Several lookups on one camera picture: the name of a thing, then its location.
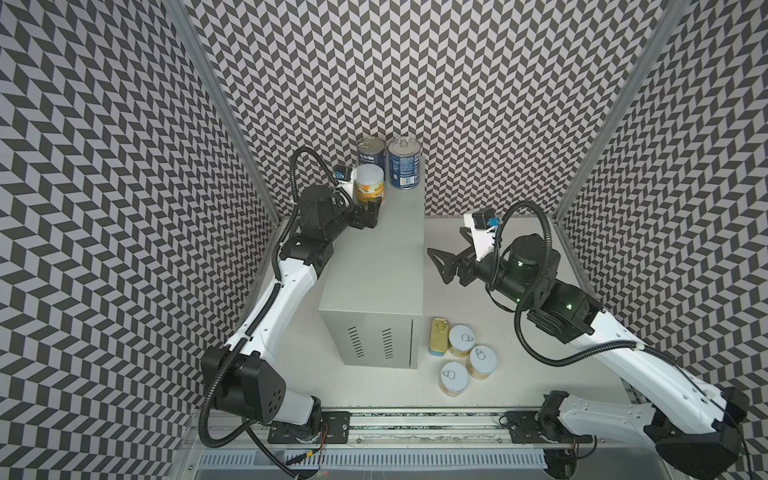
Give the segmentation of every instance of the blue can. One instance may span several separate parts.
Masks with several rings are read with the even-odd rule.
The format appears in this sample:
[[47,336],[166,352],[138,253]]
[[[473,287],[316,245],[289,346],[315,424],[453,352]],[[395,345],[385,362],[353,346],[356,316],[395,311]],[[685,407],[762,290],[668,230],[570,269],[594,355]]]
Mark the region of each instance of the blue can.
[[379,165],[386,174],[386,145],[378,137],[365,137],[357,142],[357,162]]
[[393,138],[387,145],[389,182],[394,188],[410,190],[419,185],[421,144],[412,137]]

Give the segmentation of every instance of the chevron pattern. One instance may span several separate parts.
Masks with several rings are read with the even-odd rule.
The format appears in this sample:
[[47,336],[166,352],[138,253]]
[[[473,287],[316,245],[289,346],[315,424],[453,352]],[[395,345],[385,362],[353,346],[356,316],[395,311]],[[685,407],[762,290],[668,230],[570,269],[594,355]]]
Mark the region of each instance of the chevron pattern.
[[0,2],[0,478],[160,478],[269,233],[157,0]]
[[[694,2],[565,221],[597,291],[708,382],[751,394],[768,478],[768,126],[760,0]],[[747,478],[740,461],[726,478]]]
[[664,2],[400,3],[187,0],[284,214],[293,149],[351,164],[367,134],[423,143],[427,214],[553,210]]

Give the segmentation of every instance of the food can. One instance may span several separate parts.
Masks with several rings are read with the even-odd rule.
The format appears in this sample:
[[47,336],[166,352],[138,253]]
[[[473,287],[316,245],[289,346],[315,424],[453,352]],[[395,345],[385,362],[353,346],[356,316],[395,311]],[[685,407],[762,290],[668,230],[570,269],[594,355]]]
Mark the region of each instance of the food can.
[[478,380],[485,380],[491,376],[497,365],[496,352],[485,345],[478,345],[473,348],[469,358],[467,358],[467,371],[469,371],[469,375]]
[[412,137],[393,138],[387,145],[389,181],[394,188],[409,190],[419,185],[422,145]]
[[435,356],[444,356],[448,351],[448,320],[436,316],[432,319],[429,330],[429,352]]
[[386,173],[386,144],[378,137],[365,137],[357,142],[357,162],[375,164]]
[[451,343],[451,353],[463,357],[469,355],[469,351],[475,346],[475,333],[466,325],[457,325],[448,334]]
[[459,362],[448,362],[440,370],[438,384],[447,396],[459,396],[469,385],[469,372]]
[[357,167],[355,195],[361,204],[367,204],[376,197],[384,201],[384,170],[375,164],[363,164]]

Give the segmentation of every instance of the patterned wall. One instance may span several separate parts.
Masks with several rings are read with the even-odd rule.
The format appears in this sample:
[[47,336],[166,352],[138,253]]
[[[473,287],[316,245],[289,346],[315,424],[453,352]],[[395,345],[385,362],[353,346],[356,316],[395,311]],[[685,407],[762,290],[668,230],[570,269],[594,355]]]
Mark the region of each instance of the patterned wall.
[[0,2],[0,72],[0,478],[160,475],[266,214],[157,0]]
[[[276,205],[300,144],[413,134],[426,213],[558,204],[666,0],[187,0]],[[307,171],[321,181],[319,169]]]
[[[744,432],[760,454],[767,29],[761,0],[693,2],[565,219],[598,293],[626,325],[707,381],[751,394]],[[768,478],[766,456],[753,460]]]

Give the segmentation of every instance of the gray metal box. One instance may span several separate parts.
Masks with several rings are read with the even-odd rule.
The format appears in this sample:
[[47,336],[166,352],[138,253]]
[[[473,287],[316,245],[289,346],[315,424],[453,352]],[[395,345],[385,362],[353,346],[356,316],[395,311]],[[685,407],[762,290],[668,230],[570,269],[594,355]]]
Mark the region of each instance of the gray metal box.
[[323,271],[320,315],[347,365],[416,368],[424,315],[421,178],[411,190],[388,182],[376,228],[346,228]]

